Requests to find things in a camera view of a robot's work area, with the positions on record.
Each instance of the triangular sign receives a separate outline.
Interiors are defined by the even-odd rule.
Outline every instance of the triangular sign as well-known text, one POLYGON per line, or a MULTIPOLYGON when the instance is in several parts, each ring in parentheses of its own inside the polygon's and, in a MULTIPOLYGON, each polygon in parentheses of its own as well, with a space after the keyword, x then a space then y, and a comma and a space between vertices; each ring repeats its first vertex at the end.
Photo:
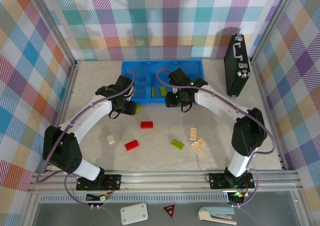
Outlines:
POLYGON ((162 208, 167 212, 167 214, 169 214, 171 218, 173 218, 175 213, 175 207, 176 207, 175 204, 171 204, 171 205, 163 206, 162 208))

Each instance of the briefcase handle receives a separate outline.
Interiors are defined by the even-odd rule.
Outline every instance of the briefcase handle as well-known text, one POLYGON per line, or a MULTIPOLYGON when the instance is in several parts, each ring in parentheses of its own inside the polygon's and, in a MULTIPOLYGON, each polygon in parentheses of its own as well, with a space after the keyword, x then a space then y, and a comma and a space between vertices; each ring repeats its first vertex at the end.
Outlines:
POLYGON ((236 46, 241 48, 241 43, 240 42, 234 43, 234 45, 233 45, 233 56, 234 56, 235 59, 240 59, 240 61, 243 61, 244 59, 243 59, 242 55, 237 56, 236 46))

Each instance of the blue plastic tray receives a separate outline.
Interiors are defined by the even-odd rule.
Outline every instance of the blue plastic tray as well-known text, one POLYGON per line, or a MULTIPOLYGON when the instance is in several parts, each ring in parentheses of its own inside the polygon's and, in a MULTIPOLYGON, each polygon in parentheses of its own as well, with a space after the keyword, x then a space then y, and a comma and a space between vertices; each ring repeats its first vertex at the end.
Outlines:
MULTIPOLYGON (((132 100, 138 104, 143 103, 164 103, 165 98, 161 96, 160 87, 163 86, 156 76, 158 69, 165 68, 174 71, 181 68, 191 80, 201 77, 205 79, 201 60, 174 60, 174 61, 123 61, 121 74, 133 71, 135 74, 135 92, 132 100), (155 97, 151 97, 151 88, 154 87, 155 97)), ((169 82, 167 72, 160 72, 160 78, 169 82)))

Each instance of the plaid wall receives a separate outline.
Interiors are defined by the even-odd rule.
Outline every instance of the plaid wall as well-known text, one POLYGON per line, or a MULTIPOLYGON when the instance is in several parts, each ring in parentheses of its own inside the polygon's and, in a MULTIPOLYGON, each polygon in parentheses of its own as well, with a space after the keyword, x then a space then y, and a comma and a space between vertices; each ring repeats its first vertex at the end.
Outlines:
POLYGON ((320 0, 291 0, 256 63, 289 168, 320 225, 320 0))
POLYGON ((0 225, 17 225, 71 66, 31 0, 0 0, 0 225))
POLYGON ((279 0, 44 0, 80 60, 223 58, 257 45, 279 0))

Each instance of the beige lego brick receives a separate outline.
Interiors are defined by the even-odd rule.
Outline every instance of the beige lego brick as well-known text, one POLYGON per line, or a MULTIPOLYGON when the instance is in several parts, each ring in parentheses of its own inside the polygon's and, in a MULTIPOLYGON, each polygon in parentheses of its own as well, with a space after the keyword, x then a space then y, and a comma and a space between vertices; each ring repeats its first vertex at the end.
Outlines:
POLYGON ((194 142, 193 144, 191 144, 191 147, 194 149, 194 151, 198 155, 201 155, 205 152, 204 149, 200 146, 200 144, 198 142, 194 142))
POLYGON ((197 140, 196 130, 197 129, 195 127, 190 128, 190 141, 196 141, 197 140))
POLYGON ((112 135, 106 137, 106 139, 110 145, 116 142, 112 135))
POLYGON ((201 138, 198 140, 198 143, 200 144, 201 147, 203 147, 203 145, 205 145, 206 141, 201 137, 201 138))

